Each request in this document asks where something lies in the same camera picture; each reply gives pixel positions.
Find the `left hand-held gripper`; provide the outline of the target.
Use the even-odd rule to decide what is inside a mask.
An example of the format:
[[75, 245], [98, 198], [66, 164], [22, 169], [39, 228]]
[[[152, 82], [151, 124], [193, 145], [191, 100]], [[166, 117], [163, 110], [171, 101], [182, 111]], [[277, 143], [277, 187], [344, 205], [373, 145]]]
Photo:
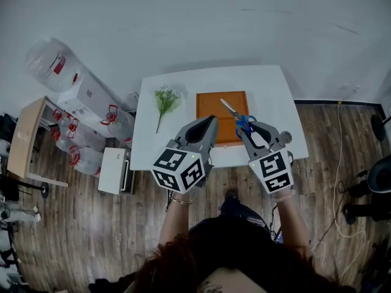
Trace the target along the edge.
[[157, 185], [180, 194], [195, 187], [203, 188], [213, 168], [210, 150], [216, 143], [218, 129], [214, 115], [182, 127], [175, 140], [171, 139], [160, 149], [152, 164], [150, 171]]

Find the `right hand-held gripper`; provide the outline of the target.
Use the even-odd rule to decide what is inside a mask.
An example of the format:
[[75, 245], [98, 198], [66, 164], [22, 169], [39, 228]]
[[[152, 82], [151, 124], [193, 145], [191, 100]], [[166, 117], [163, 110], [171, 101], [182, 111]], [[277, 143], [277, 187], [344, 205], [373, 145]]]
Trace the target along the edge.
[[268, 194], [291, 187], [293, 155], [287, 150], [278, 130], [260, 121], [250, 121], [252, 132], [259, 134], [269, 147], [257, 146], [243, 131], [243, 142], [249, 155], [248, 165]]

